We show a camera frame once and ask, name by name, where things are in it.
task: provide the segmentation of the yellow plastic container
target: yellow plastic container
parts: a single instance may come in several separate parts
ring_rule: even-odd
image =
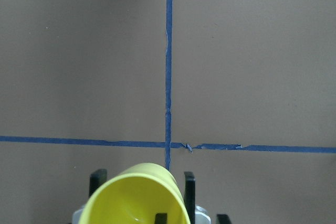
[[[190,224],[173,175],[143,163],[104,183],[88,200],[79,224],[154,224],[167,213],[167,224]]]

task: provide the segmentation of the gray floor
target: gray floor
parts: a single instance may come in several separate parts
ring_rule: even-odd
[[[174,0],[172,140],[335,147],[335,0]],[[165,0],[0,0],[0,135],[163,142]],[[0,142],[2,223],[67,223],[164,149]],[[172,150],[233,223],[333,223],[334,154]]]

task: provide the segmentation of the blue tape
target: blue tape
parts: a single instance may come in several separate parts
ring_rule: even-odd
[[[166,0],[166,124],[165,124],[165,166],[170,169],[171,162],[171,141],[172,141],[172,28],[173,28],[173,0]]]
[[[124,147],[165,148],[165,142],[142,141],[105,141],[74,138],[47,138],[24,136],[0,136],[0,142],[13,143],[43,143],[43,144],[77,144],[77,145],[102,145]],[[311,146],[277,146],[277,145],[249,145],[242,147],[240,144],[200,144],[191,147],[189,144],[171,143],[170,148],[185,148],[192,150],[228,150],[228,151],[253,151],[253,152],[298,152],[298,153],[336,153],[336,147],[311,147]]]

